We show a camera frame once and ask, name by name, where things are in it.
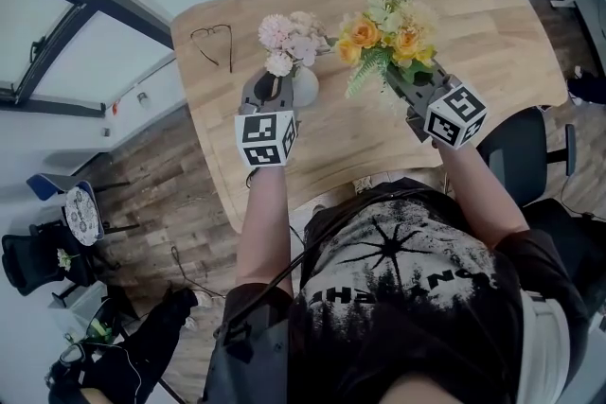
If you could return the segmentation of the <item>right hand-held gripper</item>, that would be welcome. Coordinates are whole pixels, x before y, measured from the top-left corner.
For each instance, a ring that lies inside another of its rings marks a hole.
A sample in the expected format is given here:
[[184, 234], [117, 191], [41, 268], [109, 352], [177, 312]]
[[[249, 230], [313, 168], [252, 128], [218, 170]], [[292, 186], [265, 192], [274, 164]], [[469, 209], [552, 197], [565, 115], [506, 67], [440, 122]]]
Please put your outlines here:
[[409, 74], [390, 65], [386, 83], [407, 103], [406, 123], [421, 142], [432, 137], [459, 149], [479, 133], [487, 119], [488, 108], [481, 96], [437, 62]]

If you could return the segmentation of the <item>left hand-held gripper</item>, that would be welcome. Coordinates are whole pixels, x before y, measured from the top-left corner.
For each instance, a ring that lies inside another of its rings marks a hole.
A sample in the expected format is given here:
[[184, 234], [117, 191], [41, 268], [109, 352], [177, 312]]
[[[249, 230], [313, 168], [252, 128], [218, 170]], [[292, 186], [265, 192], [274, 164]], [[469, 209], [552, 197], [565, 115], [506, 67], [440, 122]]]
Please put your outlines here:
[[281, 78], [264, 71], [247, 80], [235, 130], [237, 148], [249, 168], [285, 166], [298, 136], [293, 75]]

